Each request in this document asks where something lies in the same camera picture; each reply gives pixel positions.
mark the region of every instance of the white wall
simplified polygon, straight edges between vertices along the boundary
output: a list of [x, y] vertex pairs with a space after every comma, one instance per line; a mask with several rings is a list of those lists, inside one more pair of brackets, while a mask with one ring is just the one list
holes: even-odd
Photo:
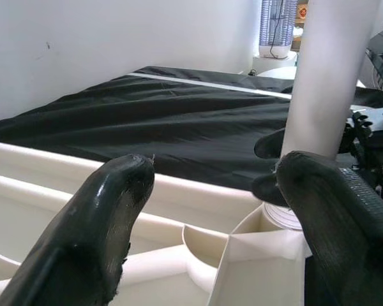
[[[383, 31], [383, 0], [380, 4], [379, 12], [378, 12], [377, 17], [376, 17], [376, 22], [375, 22], [375, 25], [373, 27], [372, 37], [381, 31]], [[366, 57], [364, 60], [364, 63], [363, 63], [362, 70], [361, 70], [360, 80], [367, 87], [373, 87], [372, 69], [373, 69], [373, 65], [371, 64], [369, 59]]]
[[0, 0], [0, 119], [147, 65], [238, 73], [258, 0]]

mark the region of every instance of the white strip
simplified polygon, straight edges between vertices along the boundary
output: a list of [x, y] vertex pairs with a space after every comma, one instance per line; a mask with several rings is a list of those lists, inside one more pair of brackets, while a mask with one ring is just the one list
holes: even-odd
[[249, 89], [249, 88], [242, 88], [242, 87], [223, 85], [223, 84], [215, 84], [215, 83], [208, 83], [208, 82], [201, 82], [201, 81], [185, 80], [185, 79], [182, 79], [182, 78], [171, 78], [169, 76], [146, 75], [146, 74], [144, 75], [143, 73], [129, 73], [127, 75], [130, 75], [132, 77], [152, 78], [154, 80], [172, 81], [172, 82], [179, 82], [179, 83], [184, 83], [184, 84], [192, 84], [192, 85], [200, 85], [200, 86], [213, 87], [213, 88], [219, 88], [219, 89], [227, 89], [227, 90], [230, 90], [230, 91], [248, 92], [250, 94], [261, 94], [261, 95], [264, 95], [264, 96], [272, 96], [272, 97], [277, 97], [277, 98], [291, 100], [291, 95], [290, 94], [280, 94], [279, 92], [262, 91], [260, 89]]

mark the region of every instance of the white cylindrical pole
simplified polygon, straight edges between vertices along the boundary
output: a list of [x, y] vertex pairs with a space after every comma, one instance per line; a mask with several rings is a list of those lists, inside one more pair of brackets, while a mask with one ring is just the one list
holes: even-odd
[[380, 0], [310, 0], [282, 155], [334, 159]]

